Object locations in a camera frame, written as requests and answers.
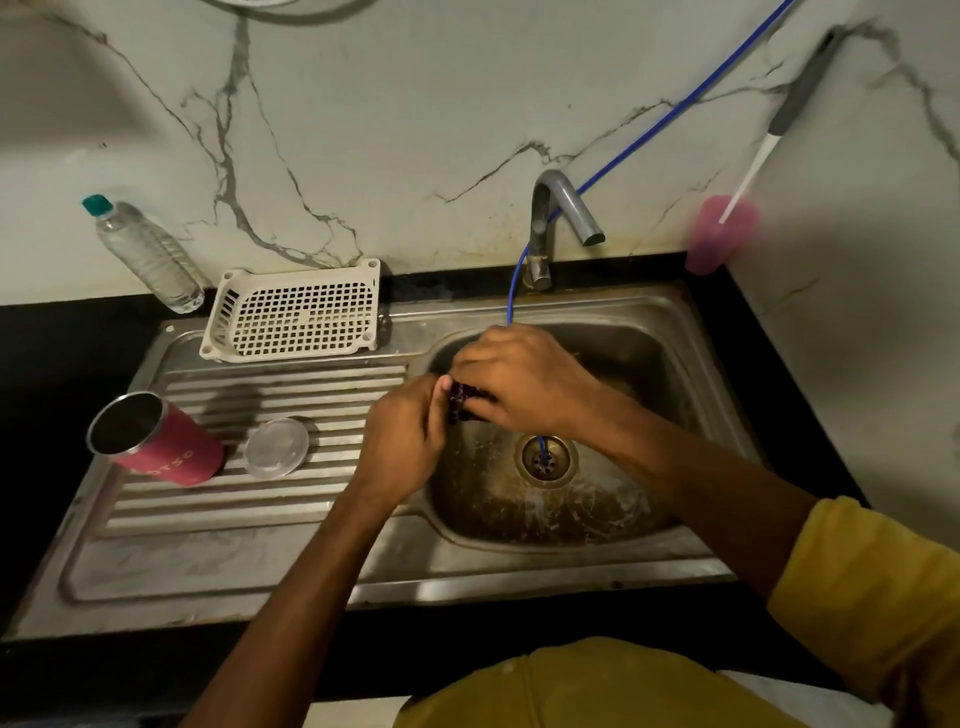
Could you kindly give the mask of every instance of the wall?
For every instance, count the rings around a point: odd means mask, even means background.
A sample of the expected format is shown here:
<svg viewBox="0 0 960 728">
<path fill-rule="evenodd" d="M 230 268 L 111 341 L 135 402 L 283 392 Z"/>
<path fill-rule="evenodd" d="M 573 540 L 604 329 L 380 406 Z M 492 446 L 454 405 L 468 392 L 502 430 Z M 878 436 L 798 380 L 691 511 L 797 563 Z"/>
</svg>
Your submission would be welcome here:
<svg viewBox="0 0 960 728">
<path fill-rule="evenodd" d="M 960 548 L 960 6 L 856 21 L 732 268 L 871 502 Z"/>
<path fill-rule="evenodd" d="M 156 218 L 212 279 L 513 263 L 540 171 L 584 181 L 778 3 L 351 0 L 268 22 L 202 0 L 0 2 L 0 303 L 142 291 L 96 240 L 91 192 Z M 589 192 L 602 250 L 560 224 L 558 256 L 681 248 L 852 7 L 800 3 Z"/>
</svg>

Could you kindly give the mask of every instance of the dark object in hands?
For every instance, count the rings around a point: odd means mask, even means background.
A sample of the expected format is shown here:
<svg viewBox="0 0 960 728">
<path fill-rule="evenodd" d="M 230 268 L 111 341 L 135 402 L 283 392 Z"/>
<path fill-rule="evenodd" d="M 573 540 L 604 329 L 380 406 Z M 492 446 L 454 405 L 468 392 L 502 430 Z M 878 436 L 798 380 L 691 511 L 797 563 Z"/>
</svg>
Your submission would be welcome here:
<svg viewBox="0 0 960 728">
<path fill-rule="evenodd" d="M 453 386 L 450 387 L 450 398 L 449 398 L 449 411 L 446 415 L 446 421 L 451 425 L 456 425 L 458 422 L 466 422 L 467 420 L 480 420 L 481 422 L 486 422 L 481 417 L 477 417 L 469 410 L 464 409 L 464 402 L 469 400 L 471 397 L 479 397 L 483 400 L 496 401 L 490 392 L 485 392 L 482 389 L 477 389 L 476 387 L 471 387 L 469 384 L 462 384 L 459 381 L 454 380 Z"/>
</svg>

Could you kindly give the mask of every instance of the dish rack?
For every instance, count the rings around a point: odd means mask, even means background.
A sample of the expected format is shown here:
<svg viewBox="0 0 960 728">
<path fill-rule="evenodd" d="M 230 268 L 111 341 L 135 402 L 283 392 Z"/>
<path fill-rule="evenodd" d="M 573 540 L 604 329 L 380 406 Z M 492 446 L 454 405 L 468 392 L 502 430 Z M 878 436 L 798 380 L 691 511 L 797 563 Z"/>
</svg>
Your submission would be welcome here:
<svg viewBox="0 0 960 728">
<path fill-rule="evenodd" d="M 200 356 L 274 361 L 376 349 L 380 261 L 298 273 L 225 271 Z"/>
</svg>

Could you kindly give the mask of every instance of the black countertop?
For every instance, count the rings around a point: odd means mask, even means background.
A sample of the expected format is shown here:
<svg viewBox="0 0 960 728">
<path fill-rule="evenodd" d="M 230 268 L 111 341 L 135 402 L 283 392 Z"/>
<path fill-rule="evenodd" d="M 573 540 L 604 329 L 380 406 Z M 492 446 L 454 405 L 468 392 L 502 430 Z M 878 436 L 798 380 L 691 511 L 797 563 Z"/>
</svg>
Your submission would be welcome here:
<svg viewBox="0 0 960 728">
<path fill-rule="evenodd" d="M 553 269 L 557 288 L 681 280 L 770 466 L 815 496 L 865 502 L 726 270 L 691 277 L 682 254 Z M 505 296 L 512 272 L 385 278 L 380 301 Z M 12 615 L 89 464 L 86 425 L 126 391 L 169 318 L 151 296 L 0 307 L 0 433 L 12 461 L 23 463 L 12 472 L 32 473 L 15 486 L 8 481 L 0 512 L 0 622 Z M 3 643 L 0 722 L 182 713 L 244 626 Z M 317 697 L 427 694 L 479 667 L 591 635 L 669 649 L 714 669 L 840 687 L 746 587 L 714 583 L 349 612 Z"/>
</svg>

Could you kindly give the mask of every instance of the blue hose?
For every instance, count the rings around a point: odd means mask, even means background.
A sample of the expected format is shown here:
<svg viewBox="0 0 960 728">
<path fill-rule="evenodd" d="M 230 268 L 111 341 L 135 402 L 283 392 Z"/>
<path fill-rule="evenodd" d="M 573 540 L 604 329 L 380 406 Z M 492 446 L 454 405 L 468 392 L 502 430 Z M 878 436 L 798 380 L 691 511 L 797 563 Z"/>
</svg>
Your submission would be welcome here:
<svg viewBox="0 0 960 728">
<path fill-rule="evenodd" d="M 677 106 L 675 106 L 673 109 L 667 112 L 660 119 L 660 121 L 658 121 L 656 124 L 650 127 L 650 129 L 648 129 L 646 132 L 641 134 L 640 137 L 633 144 L 631 144 L 629 147 L 627 147 L 622 152 L 620 152 L 620 154 L 618 154 L 616 157 L 614 157 L 609 162 L 607 162 L 607 164 L 601 167 L 596 172 L 596 174 L 594 174 L 590 179 L 588 179 L 586 182 L 581 184 L 577 188 L 577 192 L 581 195 L 584 194 L 584 192 L 589 190 L 591 187 L 593 187 L 595 184 L 597 184 L 603 178 L 609 175 L 610 172 L 612 172 L 615 167 L 619 166 L 619 164 L 624 159 L 629 157 L 637 149 L 645 145 L 657 134 L 659 134 L 664 129 L 666 129 L 678 116 L 680 116 L 682 113 L 684 113 L 684 111 L 686 111 L 691 106 L 693 106 L 694 102 L 696 102 L 697 99 L 703 96 L 704 93 L 707 91 L 707 89 L 709 89 L 712 85 L 717 83 L 717 81 L 719 81 L 720 78 L 724 74 L 726 74 L 727 71 L 729 71 L 735 63 L 737 63 L 741 58 L 743 58 L 743 55 L 748 50 L 750 50 L 750 47 L 754 43 L 756 43 L 760 39 L 760 37 L 763 36 L 764 33 L 770 30 L 770 26 L 776 23 L 781 15 L 783 15 L 785 12 L 790 10 L 790 6 L 792 6 L 795 2 L 797 2 L 797 0 L 783 0 L 783 2 L 781 2 L 778 5 L 777 9 L 771 12 L 770 15 L 767 17 L 767 19 L 764 20 L 762 23 L 760 23 L 759 26 L 757 26 L 756 30 L 753 31 L 746 40 L 740 43 L 737 49 L 733 51 L 733 53 L 731 53 L 730 56 L 725 61 L 723 61 L 719 66 L 717 66 L 717 69 L 713 71 L 713 73 L 707 76 L 707 78 L 704 80 L 702 84 L 698 85 L 696 88 L 690 91 L 690 93 L 686 96 L 686 98 L 684 98 L 679 104 L 677 104 Z M 550 220 L 556 219 L 556 217 L 559 214 L 560 214 L 560 211 L 558 209 L 555 209 L 550 214 Z M 520 271 L 523 270 L 523 261 L 526 259 L 527 253 L 529 252 L 530 252 L 530 245 L 528 244 L 523 249 L 523 253 L 520 254 L 520 260 L 516 262 L 516 268 L 514 269 L 514 277 L 510 281 L 510 294 L 509 294 L 509 297 L 507 298 L 507 325 L 512 324 L 514 322 L 514 295 L 516 293 L 516 282 L 520 279 Z M 545 451 L 543 449 L 543 443 L 540 443 L 540 447 L 541 447 L 541 451 Z"/>
</svg>

